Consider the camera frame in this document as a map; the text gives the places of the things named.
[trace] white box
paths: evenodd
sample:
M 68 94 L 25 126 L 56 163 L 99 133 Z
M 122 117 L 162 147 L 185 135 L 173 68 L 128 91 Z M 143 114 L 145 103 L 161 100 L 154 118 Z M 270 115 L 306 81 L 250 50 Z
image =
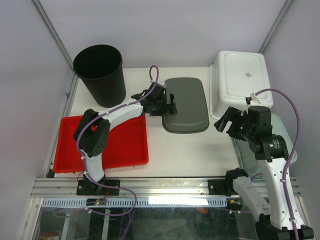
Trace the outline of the white box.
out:
M 220 119 L 228 107 L 244 110 L 246 97 L 270 88 L 265 57 L 260 53 L 220 51 L 210 66 L 210 115 Z M 263 106 L 274 104 L 272 93 L 259 95 Z

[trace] white table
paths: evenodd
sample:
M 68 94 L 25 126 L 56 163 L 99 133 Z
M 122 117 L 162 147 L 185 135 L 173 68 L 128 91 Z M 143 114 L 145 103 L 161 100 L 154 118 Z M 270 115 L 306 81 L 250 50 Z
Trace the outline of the white table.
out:
M 169 78 L 190 77 L 202 81 L 209 106 L 209 67 L 160 68 L 159 81 Z M 147 89 L 151 82 L 148 68 L 123 69 L 126 98 Z M 82 115 L 87 109 L 103 110 L 83 82 L 79 80 L 71 116 Z M 107 177 L 207 177 L 223 176 L 227 170 L 239 167 L 231 138 L 217 132 L 215 120 L 209 116 L 210 126 L 201 133 L 173 134 L 162 126 L 161 117 L 146 115 L 149 163 L 135 167 L 106 169 Z M 78 174 L 56 174 L 55 177 L 76 177 Z

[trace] glass panel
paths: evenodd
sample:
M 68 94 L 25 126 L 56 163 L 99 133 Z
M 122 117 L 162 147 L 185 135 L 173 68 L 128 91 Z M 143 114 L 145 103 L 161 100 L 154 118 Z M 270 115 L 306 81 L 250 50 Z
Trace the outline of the glass panel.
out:
M 124 208 L 95 208 L 121 214 Z M 250 213 L 198 207 L 143 207 L 104 216 L 85 209 L 43 208 L 34 239 L 51 240 L 255 240 Z

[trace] black bucket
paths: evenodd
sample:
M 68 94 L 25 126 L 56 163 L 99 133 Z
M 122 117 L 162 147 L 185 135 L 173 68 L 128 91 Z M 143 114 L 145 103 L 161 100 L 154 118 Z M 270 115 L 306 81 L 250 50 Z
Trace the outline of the black bucket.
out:
M 73 61 L 75 74 L 83 81 L 95 101 L 111 108 L 126 97 L 121 53 L 109 45 L 94 45 L 82 50 Z

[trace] gray wall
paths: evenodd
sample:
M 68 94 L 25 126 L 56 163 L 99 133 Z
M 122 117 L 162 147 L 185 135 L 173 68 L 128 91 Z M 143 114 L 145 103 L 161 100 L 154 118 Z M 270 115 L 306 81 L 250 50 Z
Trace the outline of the gray wall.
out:
M 221 50 L 258 52 L 284 0 L 41 0 L 74 58 L 109 44 L 125 67 L 205 67 Z
M 320 238 L 320 1 L 297 0 L 279 26 L 264 56 L 271 87 L 287 93 L 301 117 L 297 177 L 313 229 Z M 273 94 L 273 111 L 280 115 L 292 141 L 296 120 L 292 108 Z
M 16 240 L 72 73 L 29 0 L 0 7 L 0 235 Z

